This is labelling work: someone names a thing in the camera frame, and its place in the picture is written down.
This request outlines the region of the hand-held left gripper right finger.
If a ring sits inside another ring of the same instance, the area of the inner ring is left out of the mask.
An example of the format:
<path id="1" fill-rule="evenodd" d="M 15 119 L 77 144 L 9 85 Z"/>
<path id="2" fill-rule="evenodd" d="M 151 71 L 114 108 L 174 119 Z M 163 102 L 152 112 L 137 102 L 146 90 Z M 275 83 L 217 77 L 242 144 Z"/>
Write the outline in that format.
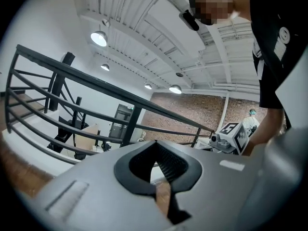
<path id="1" fill-rule="evenodd" d="M 264 147 L 251 156 L 196 150 L 157 141 L 157 160 L 171 172 L 168 218 L 155 222 L 157 231 L 233 231 L 240 210 L 261 168 Z"/>

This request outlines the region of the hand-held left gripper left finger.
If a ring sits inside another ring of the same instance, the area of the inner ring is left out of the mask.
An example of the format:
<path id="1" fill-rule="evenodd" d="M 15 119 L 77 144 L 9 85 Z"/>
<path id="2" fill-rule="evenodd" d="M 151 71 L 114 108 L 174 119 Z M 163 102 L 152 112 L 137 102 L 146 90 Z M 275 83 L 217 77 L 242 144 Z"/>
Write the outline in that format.
<path id="1" fill-rule="evenodd" d="M 130 193 L 114 175 L 121 156 L 148 145 L 139 142 L 92 155 L 23 203 L 49 231 L 166 231 L 172 223 L 155 199 Z"/>

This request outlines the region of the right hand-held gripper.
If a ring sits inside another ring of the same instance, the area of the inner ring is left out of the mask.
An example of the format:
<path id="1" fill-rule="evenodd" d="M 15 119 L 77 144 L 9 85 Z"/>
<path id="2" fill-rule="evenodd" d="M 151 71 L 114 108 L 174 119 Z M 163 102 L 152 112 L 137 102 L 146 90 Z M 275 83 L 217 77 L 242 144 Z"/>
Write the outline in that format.
<path id="1" fill-rule="evenodd" d="M 211 136 L 209 145 L 225 154 L 242 154 L 249 137 L 242 122 L 228 123 Z"/>

